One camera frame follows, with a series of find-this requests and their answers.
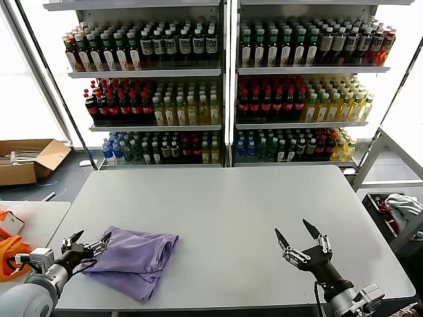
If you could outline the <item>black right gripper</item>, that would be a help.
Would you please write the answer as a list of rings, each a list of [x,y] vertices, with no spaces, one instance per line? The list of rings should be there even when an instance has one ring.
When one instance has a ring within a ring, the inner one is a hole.
[[[321,234],[318,228],[306,219],[303,219],[303,224],[318,246],[300,252],[292,248],[282,233],[275,228],[278,244],[282,249],[282,257],[291,265],[295,267],[302,265],[303,271],[312,273],[317,283],[323,288],[324,296],[336,296],[351,289],[352,282],[344,279],[331,263],[332,247],[328,236]]]

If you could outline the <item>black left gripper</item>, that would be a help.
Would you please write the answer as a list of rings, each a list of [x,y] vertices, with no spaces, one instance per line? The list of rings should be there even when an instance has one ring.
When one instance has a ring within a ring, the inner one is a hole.
[[[76,243],[83,235],[83,230],[73,233],[70,237],[64,238],[61,245],[61,256],[55,260],[55,264],[61,265],[66,270],[74,270],[83,260],[98,256],[107,249],[111,232],[104,235],[100,240],[88,244]]]

